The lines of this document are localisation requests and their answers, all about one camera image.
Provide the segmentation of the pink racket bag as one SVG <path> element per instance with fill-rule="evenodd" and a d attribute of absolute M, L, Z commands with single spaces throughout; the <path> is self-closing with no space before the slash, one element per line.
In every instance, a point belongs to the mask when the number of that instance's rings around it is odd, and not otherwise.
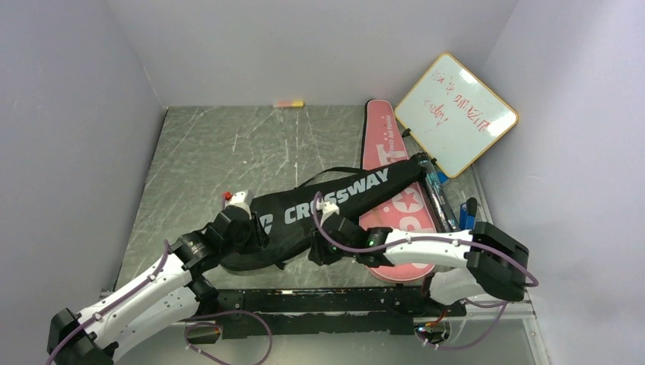
<path fill-rule="evenodd" d="M 373 170 L 399 160 L 407 160 L 408 152 L 396 123 L 394 111 L 386 100 L 369 100 L 365 105 L 364 138 L 361 167 Z M 360 218 L 362 227 L 392 227 L 404 231 L 434 233 L 436 231 L 424 192 L 417 182 L 378 205 Z M 433 266 L 406 264 L 395 267 L 370 268 L 381 281 L 404 284 L 428 276 Z"/>

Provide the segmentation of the black shuttlecock tube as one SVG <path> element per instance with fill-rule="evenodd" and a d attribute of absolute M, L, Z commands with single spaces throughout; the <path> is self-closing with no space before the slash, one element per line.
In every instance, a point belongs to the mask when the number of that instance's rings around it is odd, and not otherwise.
<path fill-rule="evenodd" d="M 423 185 L 430 202 L 438 232 L 449 233 L 459 230 L 459 224 L 439 180 L 434 162 L 424 152 L 414 154 L 411 159 L 424 170 Z"/>

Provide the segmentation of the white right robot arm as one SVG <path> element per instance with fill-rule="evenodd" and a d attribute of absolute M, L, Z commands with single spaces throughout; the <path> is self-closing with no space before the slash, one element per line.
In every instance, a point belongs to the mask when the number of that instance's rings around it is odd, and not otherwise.
<path fill-rule="evenodd" d="M 527 288 L 539 285 L 528 269 L 528 248 L 491 223 L 479 221 L 470 230 L 451 233 L 364 229 L 343 217 L 337 204 L 326 201 L 321 192 L 314 195 L 311 207 L 314 228 L 308 258 L 319 266 L 349 257 L 370 268 L 446 267 L 418 295 L 419 308 L 427 315 L 482 294 L 505 303 L 520 302 Z"/>

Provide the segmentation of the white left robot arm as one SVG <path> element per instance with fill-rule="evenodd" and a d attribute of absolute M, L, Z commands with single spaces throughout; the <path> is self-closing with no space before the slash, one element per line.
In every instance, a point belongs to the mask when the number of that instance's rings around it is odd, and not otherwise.
<path fill-rule="evenodd" d="M 47 364 L 114 364 L 135 346 L 181 320 L 210 319 L 221 309 L 204 272 L 223 258 L 262 248 L 259 216 L 228 207 L 201 230 L 164 244 L 161 257 L 128 284 L 77 312 L 53 316 Z"/>

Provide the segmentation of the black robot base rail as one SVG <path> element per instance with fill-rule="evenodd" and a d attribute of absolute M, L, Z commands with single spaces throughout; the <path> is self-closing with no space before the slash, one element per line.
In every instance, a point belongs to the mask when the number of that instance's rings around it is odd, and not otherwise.
<path fill-rule="evenodd" d="M 436 319 L 463 317 L 461 303 L 433 301 L 420 286 L 220 289 L 198 297 L 197 316 L 221 325 L 225 339 L 264 335 L 387 332 L 410 335 Z"/>

